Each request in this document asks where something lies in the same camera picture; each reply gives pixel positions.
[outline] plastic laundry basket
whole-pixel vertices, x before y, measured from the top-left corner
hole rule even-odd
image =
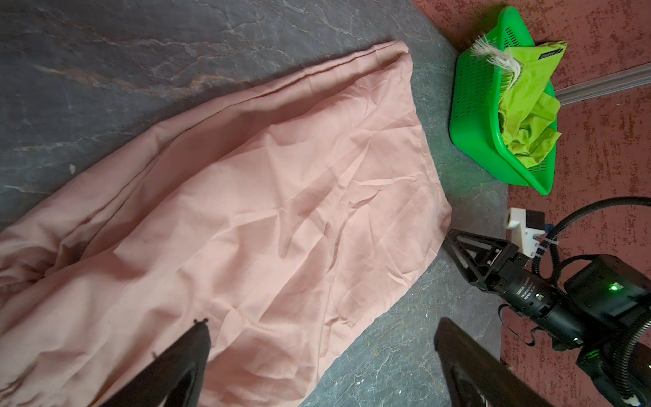
[[[502,10],[497,27],[486,37],[499,49],[534,46],[515,7]],[[556,146],[545,160],[531,168],[522,165],[504,146],[497,116],[501,82],[502,69],[487,63],[485,58],[471,55],[470,49],[459,56],[450,118],[452,142],[501,182],[532,186],[547,195],[554,182]],[[551,82],[545,93],[556,96]],[[556,120],[551,127],[557,128]]]

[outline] white fringe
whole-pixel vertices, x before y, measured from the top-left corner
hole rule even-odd
[[[511,74],[511,80],[508,84],[508,87],[506,88],[506,91],[508,89],[511,89],[511,87],[520,77],[520,73],[522,72],[522,65],[518,62],[518,60],[505,53],[504,51],[500,51],[497,47],[491,44],[490,41],[488,41],[485,35],[480,36],[477,41],[475,41],[471,47],[471,50],[474,56],[488,57],[486,60],[489,63],[495,66],[499,66],[502,68],[502,71]]]

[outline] marble surface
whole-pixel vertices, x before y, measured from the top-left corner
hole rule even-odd
[[[404,40],[452,226],[503,235],[506,186],[449,139],[456,51],[409,0],[5,0],[0,5],[0,221],[155,122],[213,97]],[[433,336],[451,317],[499,355],[498,299],[443,253],[334,362],[304,406],[446,406]]]

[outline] gray floor trim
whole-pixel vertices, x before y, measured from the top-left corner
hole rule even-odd
[[[561,105],[568,105],[647,83],[651,83],[651,63],[559,89],[556,98],[561,101]]]

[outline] wrinkled pink garment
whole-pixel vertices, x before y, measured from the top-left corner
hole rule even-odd
[[[295,406],[450,220],[402,42],[161,122],[0,234],[0,405],[105,401],[192,324],[200,404]]]

